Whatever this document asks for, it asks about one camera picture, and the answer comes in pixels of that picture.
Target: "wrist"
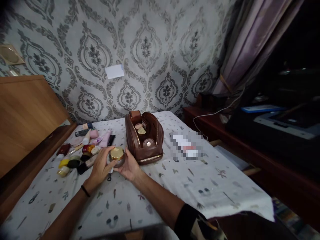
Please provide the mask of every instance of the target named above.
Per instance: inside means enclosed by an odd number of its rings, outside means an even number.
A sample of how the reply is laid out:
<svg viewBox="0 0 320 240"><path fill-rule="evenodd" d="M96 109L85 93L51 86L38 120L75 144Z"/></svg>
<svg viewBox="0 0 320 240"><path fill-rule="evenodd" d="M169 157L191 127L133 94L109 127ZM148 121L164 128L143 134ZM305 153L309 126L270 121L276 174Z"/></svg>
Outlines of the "wrist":
<svg viewBox="0 0 320 240"><path fill-rule="evenodd" d="M90 177L84 181L83 186L87 192L91 195L99 184L96 184Z"/></svg>
<svg viewBox="0 0 320 240"><path fill-rule="evenodd" d="M144 175L145 175L145 172L139 168L137 172L133 175L133 178L131 180L132 184L135 186L139 184L139 182L141 182Z"/></svg>

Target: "bracelet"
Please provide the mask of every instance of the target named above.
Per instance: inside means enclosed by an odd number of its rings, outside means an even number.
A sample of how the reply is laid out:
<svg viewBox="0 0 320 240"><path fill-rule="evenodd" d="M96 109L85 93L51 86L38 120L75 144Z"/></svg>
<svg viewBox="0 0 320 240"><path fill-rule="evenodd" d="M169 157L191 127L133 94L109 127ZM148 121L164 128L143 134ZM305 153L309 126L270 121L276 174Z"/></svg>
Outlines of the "bracelet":
<svg viewBox="0 0 320 240"><path fill-rule="evenodd" d="M90 194L87 192L87 190L84 188L83 185L81 185L81 188L82 188L82 190L84 191L84 193L85 193L88 197L90 197Z"/></svg>

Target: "black sleeve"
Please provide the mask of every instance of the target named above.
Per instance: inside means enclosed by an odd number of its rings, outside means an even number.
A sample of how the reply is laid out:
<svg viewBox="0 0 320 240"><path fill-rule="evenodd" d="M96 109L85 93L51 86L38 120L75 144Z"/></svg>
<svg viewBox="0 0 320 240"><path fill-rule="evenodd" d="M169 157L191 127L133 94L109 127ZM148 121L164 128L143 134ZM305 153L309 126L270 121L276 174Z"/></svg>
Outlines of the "black sleeve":
<svg viewBox="0 0 320 240"><path fill-rule="evenodd" d="M227 239L221 229L211 225L199 211L188 204L182 207L174 232L180 240Z"/></svg>

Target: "hand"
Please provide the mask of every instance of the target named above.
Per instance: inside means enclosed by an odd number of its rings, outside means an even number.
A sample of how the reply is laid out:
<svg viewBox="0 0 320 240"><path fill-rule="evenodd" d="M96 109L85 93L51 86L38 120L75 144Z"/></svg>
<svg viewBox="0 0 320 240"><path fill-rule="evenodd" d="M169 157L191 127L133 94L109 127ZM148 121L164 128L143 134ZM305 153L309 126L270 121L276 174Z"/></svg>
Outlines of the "hand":
<svg viewBox="0 0 320 240"><path fill-rule="evenodd" d="M136 159L126 147L124 164L119 168L114 168L114 171L119 172L122 176L128 179L130 182L139 175L141 171Z"/></svg>
<svg viewBox="0 0 320 240"><path fill-rule="evenodd" d="M111 149L113 149L115 146L110 146L106 148L102 148L99 151L99 154L94 161L92 172L87 180L83 183L83 186L85 189L91 194L94 189L103 182L103 180L108 175L111 168L116 165L118 160L113 160L108 166L107 166L107 157Z"/></svg>

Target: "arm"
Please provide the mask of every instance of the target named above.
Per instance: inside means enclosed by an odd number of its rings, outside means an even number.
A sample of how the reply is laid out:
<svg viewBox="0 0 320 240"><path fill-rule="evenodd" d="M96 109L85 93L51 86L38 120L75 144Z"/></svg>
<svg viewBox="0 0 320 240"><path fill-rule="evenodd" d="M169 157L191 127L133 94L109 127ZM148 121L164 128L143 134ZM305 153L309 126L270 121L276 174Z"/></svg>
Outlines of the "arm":
<svg viewBox="0 0 320 240"><path fill-rule="evenodd" d="M184 201L163 188L140 169L132 183L146 196L163 221L174 229L178 215L185 204Z"/></svg>
<svg viewBox="0 0 320 240"><path fill-rule="evenodd" d="M115 168L147 197L163 221L177 234L179 239L223 239L224 233L216 231L196 209L172 194L140 168L128 148L124 164Z"/></svg>
<svg viewBox="0 0 320 240"><path fill-rule="evenodd" d="M93 164L93 169L89 178L83 183L83 186L89 195L91 195L94 190L103 182L110 169L117 163L117 161L114 160L111 162L111 164L106 166L107 156L112 148L114 148L114 146L100 150L99 155ZM67 206L62 210L56 220L54 220L48 230L46 230L41 239L69 239L75 224L81 216L83 206L88 199L89 198L85 192L80 189L70 200Z"/></svg>

